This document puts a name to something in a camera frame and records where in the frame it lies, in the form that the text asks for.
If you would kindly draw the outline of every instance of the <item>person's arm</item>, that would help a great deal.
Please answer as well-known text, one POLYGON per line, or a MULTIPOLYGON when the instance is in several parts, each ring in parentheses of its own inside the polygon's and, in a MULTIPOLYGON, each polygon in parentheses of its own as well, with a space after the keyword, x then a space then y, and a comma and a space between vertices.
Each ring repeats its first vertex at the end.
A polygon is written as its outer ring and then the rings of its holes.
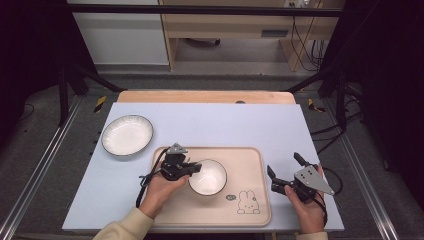
POLYGON ((160 174, 155 175, 147 187, 146 196, 140 207, 132 209, 121 221, 109 223, 94 237, 94 240, 143 239, 162 207, 177 189, 187 183, 188 178, 189 176, 183 176, 177 181, 168 181, 160 174))
MULTIPOLYGON (((322 168, 318 167, 318 172, 322 176, 322 168)), ((287 198, 292 203, 299 220, 301 234, 296 237, 297 240, 325 240, 328 239, 324 231, 324 212, 314 201, 301 202, 294 190, 286 185, 284 187, 287 198)), ((318 192, 315 197, 317 201, 323 204, 324 194, 318 192)))

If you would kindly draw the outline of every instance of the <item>white plate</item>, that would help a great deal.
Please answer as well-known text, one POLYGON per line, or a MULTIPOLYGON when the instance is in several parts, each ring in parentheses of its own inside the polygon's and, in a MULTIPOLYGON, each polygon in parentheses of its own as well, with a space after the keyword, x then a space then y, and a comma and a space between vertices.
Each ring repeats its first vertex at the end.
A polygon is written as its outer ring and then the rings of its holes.
POLYGON ((103 132, 103 147, 111 154, 125 156, 141 151, 153 137, 149 120, 138 115, 123 116, 110 123, 103 132))
POLYGON ((202 160, 200 172, 193 173, 189 178, 191 188, 205 196, 220 192, 227 183, 227 172, 225 168, 215 160, 202 160))

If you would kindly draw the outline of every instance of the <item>wooden tray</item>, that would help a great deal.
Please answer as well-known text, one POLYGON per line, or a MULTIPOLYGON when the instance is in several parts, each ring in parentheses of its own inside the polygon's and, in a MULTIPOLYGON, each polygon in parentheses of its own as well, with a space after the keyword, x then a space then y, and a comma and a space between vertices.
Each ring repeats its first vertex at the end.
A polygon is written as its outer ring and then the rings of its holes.
MULTIPOLYGON (((155 151, 156 161, 164 148, 155 151)), ((156 218, 155 226, 263 226, 271 219, 260 152, 255 148, 188 147, 190 162, 213 159, 227 171, 219 193, 202 196, 187 183, 156 218)))

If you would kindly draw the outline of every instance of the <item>human hand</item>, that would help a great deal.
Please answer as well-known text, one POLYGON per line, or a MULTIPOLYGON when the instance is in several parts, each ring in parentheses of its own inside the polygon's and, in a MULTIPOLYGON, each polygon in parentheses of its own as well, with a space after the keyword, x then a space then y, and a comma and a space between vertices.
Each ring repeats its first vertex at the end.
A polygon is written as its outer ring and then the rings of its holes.
MULTIPOLYGON (((318 173, 322 176, 322 167, 318 166, 318 173)), ((314 201, 309 200, 305 203, 299 200, 296 192, 289 186, 284 186, 287 198, 293 204, 299 220, 302 234, 317 233, 324 231, 324 212, 322 208, 314 201)), ((324 205, 324 194, 318 192, 315 199, 324 205)))
POLYGON ((184 186, 188 179, 189 176, 185 175, 177 181, 168 181, 160 173, 154 175, 138 209, 148 217, 155 219, 172 194, 184 186))

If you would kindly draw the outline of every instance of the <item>bunny illustration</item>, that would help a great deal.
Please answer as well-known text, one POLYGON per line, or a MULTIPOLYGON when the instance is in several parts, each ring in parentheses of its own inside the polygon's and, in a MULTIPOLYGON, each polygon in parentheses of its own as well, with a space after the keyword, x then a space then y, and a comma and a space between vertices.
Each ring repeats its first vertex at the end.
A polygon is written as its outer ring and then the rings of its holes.
POLYGON ((259 214, 259 204, 253 191, 241 191, 239 194, 238 214, 259 214))

